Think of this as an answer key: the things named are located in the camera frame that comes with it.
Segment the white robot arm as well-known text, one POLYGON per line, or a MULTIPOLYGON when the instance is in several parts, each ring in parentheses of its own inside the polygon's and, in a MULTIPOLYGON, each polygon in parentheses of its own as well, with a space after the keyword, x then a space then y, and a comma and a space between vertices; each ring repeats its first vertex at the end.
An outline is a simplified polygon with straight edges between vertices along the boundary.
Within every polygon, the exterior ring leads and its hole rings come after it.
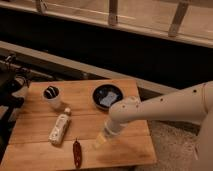
POLYGON ((189 171, 213 171, 213 81, 145 101, 124 97, 117 86, 101 85, 93 93, 95 105, 108 117, 97 135, 99 148, 136 120, 184 121, 201 126, 189 171))

